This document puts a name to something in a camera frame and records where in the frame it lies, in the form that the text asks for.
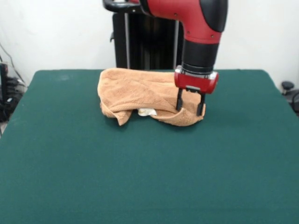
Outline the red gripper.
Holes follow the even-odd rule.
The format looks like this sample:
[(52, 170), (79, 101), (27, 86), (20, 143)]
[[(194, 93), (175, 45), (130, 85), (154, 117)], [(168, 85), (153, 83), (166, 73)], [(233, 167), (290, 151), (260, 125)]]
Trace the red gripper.
[(200, 103), (197, 107), (197, 116), (201, 116), (205, 105), (205, 94), (212, 94), (219, 80), (219, 73), (212, 71), (210, 74), (192, 74), (185, 71), (181, 65), (175, 68), (174, 82), (178, 87), (176, 110), (180, 111), (183, 106), (183, 90), (200, 93)]

